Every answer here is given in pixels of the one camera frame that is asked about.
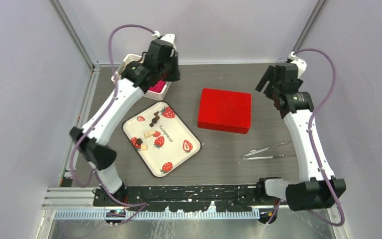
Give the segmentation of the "red chocolate box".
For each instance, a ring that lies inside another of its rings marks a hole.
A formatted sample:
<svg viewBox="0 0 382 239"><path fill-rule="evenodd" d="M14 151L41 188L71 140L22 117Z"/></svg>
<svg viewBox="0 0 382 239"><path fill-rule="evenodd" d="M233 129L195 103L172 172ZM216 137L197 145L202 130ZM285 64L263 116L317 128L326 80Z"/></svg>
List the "red chocolate box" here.
<svg viewBox="0 0 382 239"><path fill-rule="evenodd" d="M250 127L250 121L242 122L231 122L231 121L221 121L221 122L211 122L211 121L197 121L197 126L203 129L224 131L231 133L247 134Z"/></svg>

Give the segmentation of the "red box lid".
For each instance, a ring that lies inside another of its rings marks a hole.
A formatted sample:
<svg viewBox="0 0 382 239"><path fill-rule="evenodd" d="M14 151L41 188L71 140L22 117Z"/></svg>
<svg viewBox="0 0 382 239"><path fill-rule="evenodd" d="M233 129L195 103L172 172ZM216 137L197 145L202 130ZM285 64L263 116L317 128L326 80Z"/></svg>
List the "red box lid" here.
<svg viewBox="0 0 382 239"><path fill-rule="evenodd" d="M204 88L197 120L251 122L252 96L249 93Z"/></svg>

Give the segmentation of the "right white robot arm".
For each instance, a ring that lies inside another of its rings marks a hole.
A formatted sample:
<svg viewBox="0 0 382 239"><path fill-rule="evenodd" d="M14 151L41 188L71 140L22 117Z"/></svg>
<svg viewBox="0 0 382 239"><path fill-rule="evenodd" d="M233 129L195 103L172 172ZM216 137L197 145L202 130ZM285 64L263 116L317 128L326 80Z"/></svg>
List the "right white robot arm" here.
<svg viewBox="0 0 382 239"><path fill-rule="evenodd" d="M305 68L296 61L270 65L256 86L256 91L273 100L290 132L300 180L291 183L282 178L260 178L256 197L264 205L282 199L293 211L331 208L346 191L345 180L335 177L321 148L311 95L299 91Z"/></svg>

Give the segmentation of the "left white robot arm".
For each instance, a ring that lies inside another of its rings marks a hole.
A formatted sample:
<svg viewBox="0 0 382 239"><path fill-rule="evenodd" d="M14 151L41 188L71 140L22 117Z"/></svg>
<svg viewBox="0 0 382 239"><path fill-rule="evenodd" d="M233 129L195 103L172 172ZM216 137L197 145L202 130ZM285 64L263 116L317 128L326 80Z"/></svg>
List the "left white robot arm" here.
<svg viewBox="0 0 382 239"><path fill-rule="evenodd" d="M151 41L143 56L124 64L114 75L115 88L98 112L81 128L73 127L70 136L79 152L95 169L106 188L105 198L114 206L123 203L125 192L114 161L117 153L108 147L115 128L129 109L160 81L180 79L175 35L166 34Z"/></svg>

